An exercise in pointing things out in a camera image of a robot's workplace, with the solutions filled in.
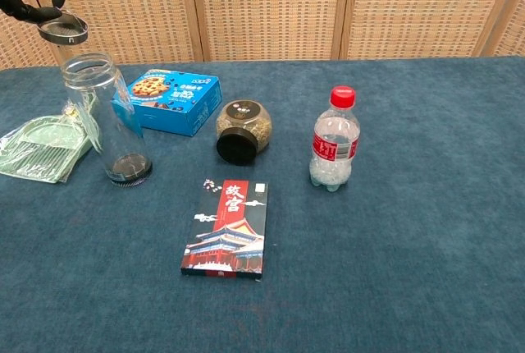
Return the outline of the dark palace print card box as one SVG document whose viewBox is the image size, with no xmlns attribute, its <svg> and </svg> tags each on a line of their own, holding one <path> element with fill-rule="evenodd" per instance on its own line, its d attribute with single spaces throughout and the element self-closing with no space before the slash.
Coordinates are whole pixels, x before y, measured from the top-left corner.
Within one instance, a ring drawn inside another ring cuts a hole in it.
<svg viewBox="0 0 525 353">
<path fill-rule="evenodd" d="M 184 275 L 263 275 L 269 185 L 240 179 L 203 183 L 180 270 Z"/>
</svg>

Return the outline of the blue cookie box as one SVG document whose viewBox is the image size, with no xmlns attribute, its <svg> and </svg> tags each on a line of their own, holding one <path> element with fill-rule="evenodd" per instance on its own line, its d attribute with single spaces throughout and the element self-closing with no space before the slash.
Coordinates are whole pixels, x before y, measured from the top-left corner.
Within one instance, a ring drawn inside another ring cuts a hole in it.
<svg viewBox="0 0 525 353">
<path fill-rule="evenodd" d="M 127 86 L 137 125 L 193 136 L 221 103 L 220 81 L 182 71 L 151 69 Z"/>
</svg>

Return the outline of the blue table cloth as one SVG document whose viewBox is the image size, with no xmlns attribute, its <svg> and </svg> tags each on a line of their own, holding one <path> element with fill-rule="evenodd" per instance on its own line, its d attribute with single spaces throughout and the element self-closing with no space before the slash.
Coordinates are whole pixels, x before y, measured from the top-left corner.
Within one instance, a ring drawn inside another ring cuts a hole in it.
<svg viewBox="0 0 525 353">
<path fill-rule="evenodd" d="M 271 114 L 249 167 L 146 131 L 153 173 L 95 153 L 64 184 L 0 176 L 0 353 L 525 353 L 525 57 L 208 62 Z M 348 181 L 310 180 L 337 85 L 360 124 Z M 184 276 L 205 179 L 269 185 L 259 280 Z"/>
</svg>

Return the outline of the woven wooden folding screen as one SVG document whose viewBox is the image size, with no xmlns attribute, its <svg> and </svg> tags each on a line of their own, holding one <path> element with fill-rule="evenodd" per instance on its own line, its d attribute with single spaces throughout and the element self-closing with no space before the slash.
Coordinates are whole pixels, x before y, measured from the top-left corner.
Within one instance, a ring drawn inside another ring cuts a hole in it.
<svg viewBox="0 0 525 353">
<path fill-rule="evenodd" d="M 525 0 L 66 0 L 119 63 L 525 57 Z"/>
</svg>

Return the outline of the round metal strainer lid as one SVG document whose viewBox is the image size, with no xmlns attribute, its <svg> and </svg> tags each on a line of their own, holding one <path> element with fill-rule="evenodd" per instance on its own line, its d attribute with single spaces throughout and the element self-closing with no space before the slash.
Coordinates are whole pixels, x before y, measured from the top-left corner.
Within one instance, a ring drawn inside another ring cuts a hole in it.
<svg viewBox="0 0 525 353">
<path fill-rule="evenodd" d="M 82 44 L 89 34 L 87 23 L 79 16 L 62 10 L 55 19 L 37 25 L 40 36 L 56 45 Z"/>
</svg>

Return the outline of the plastic bottle with red cap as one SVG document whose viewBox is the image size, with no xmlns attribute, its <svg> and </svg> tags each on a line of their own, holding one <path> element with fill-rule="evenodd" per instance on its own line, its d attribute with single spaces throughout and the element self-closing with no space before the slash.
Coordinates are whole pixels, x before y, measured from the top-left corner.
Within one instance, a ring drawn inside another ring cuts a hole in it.
<svg viewBox="0 0 525 353">
<path fill-rule="evenodd" d="M 330 192 L 337 191 L 351 175 L 360 136 L 360 124 L 353 111 L 355 101 L 354 88 L 337 85 L 331 90 L 329 108 L 313 128 L 310 180 Z"/>
</svg>

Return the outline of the clear glass jar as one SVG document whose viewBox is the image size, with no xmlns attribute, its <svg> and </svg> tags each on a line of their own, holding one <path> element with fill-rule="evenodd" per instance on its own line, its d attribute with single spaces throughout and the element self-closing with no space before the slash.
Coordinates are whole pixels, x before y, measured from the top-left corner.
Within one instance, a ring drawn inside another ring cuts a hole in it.
<svg viewBox="0 0 525 353">
<path fill-rule="evenodd" d="M 123 187 L 143 183 L 153 162 L 124 77 L 112 58 L 106 53 L 79 54 L 66 60 L 61 71 L 110 181 Z"/>
</svg>

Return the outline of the tea jar with black lid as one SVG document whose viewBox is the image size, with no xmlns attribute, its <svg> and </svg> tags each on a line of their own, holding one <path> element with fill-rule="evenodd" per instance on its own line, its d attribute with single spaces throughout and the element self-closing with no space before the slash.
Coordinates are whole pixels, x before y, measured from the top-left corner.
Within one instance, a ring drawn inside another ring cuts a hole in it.
<svg viewBox="0 0 525 353">
<path fill-rule="evenodd" d="M 228 103 L 216 121 L 219 155 L 228 163 L 248 165 L 269 144 L 272 119 L 265 107 L 253 100 Z"/>
</svg>

